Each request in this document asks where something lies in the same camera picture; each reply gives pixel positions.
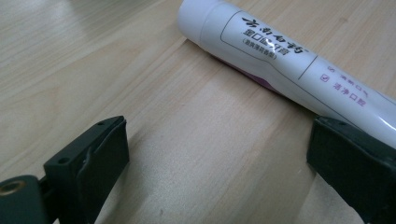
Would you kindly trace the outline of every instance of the black clamp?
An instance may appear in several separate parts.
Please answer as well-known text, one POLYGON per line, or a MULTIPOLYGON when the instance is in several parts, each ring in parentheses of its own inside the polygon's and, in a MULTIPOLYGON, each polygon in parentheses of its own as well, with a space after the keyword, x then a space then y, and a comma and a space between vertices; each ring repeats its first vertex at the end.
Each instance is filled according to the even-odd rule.
POLYGON ((317 117, 307 160, 364 223, 396 223, 395 148, 340 120, 317 117))
POLYGON ((129 162, 124 117, 93 125, 44 164, 46 176, 0 183, 1 224, 94 223, 129 162))

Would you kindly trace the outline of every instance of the wood grain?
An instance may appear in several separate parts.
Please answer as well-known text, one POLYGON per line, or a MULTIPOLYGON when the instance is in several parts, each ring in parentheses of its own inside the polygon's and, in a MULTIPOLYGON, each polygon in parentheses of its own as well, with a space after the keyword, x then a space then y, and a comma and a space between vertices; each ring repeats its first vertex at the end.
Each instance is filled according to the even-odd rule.
MULTIPOLYGON (((181 0, 0 0, 0 179, 123 115, 97 223, 362 223, 305 162, 315 114, 178 31, 181 0)), ((233 0, 396 98, 396 2, 233 0)))

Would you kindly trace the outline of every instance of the chinese characters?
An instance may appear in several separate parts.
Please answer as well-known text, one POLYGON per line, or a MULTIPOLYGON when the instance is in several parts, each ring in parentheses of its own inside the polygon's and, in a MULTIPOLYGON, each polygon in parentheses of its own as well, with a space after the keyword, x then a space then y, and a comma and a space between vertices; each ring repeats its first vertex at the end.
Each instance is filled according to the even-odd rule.
POLYGON ((268 37, 266 37, 262 34, 256 33, 255 31, 253 31, 251 29, 247 29, 244 32, 244 35, 250 37, 250 39, 244 39, 244 43, 246 45, 258 50, 259 52, 263 53, 264 55, 269 56, 272 59, 276 58, 275 52, 278 52, 282 55, 286 55, 290 52, 288 49, 283 48, 281 45, 274 44, 273 41, 271 39, 269 39, 268 37))
POLYGON ((354 102, 361 107, 366 106, 367 104, 366 99, 369 96, 367 91, 365 91, 360 85, 358 85, 355 80, 347 78, 343 74, 338 74, 334 68, 329 66, 328 73, 322 74, 320 76, 320 80, 324 83, 329 83, 329 85, 332 85, 332 88, 335 91, 340 92, 343 96, 347 97, 351 102, 354 102), (331 83, 330 80, 333 77, 335 77, 336 80, 335 82, 330 84, 331 83))
MULTIPOLYGON (((248 27, 256 28, 256 27, 259 27, 259 26, 260 26, 260 25, 257 23, 256 20, 248 20, 248 19, 246 19, 246 18, 242 18, 242 20, 246 23, 246 25, 247 25, 248 27)), ((278 44, 277 44, 277 49, 279 49, 279 53, 281 53, 282 55, 286 55, 286 54, 288 54, 290 51, 292 51, 292 52, 294 52, 294 53, 297 53, 297 54, 303 53, 303 52, 304 52, 304 48, 303 48, 303 47, 300 47, 300 46, 296 45, 295 43, 292 43, 292 42, 289 42, 289 41, 287 42, 286 39, 283 37, 283 35, 274 35, 274 33, 273 33, 273 31, 271 30, 271 28, 268 28, 268 27, 261 27, 261 28, 260 28, 260 33, 254 31, 254 30, 252 30, 252 29, 247 29, 247 30, 244 32, 244 35, 250 36, 250 37, 252 37, 253 39, 255 39, 255 37, 258 38, 258 39, 261 39, 261 38, 269 39, 268 37, 264 37, 264 36, 274 37, 275 40, 276 40, 276 42, 278 42, 278 44), (279 45, 280 43, 284 43, 284 42, 287 42, 287 44, 288 44, 288 46, 285 47, 285 48, 283 48, 283 47, 281 47, 281 45, 279 45)))

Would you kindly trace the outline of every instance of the white tube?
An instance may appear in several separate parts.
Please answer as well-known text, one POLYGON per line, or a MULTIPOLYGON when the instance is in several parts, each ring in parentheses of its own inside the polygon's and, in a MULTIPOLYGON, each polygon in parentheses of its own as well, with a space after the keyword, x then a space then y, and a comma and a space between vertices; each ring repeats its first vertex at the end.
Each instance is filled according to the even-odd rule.
POLYGON ((240 8, 220 0, 184 0, 177 22, 188 39, 261 84, 396 148, 396 101, 240 8))

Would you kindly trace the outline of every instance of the screw hole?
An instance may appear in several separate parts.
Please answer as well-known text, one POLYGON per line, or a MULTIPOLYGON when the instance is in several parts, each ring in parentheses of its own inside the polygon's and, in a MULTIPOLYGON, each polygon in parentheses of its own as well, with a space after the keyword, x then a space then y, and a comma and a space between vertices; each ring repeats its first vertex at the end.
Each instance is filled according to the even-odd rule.
POLYGON ((69 158, 61 158, 60 160, 58 160, 58 163, 59 163, 59 164, 65 164, 65 163, 67 163, 68 161, 70 161, 69 158))
POLYGON ((26 182, 22 180, 16 180, 11 183, 8 183, 4 186, 0 187, 0 197, 1 196, 7 196, 9 194, 13 194, 17 192, 20 189, 23 189, 26 185, 26 182))

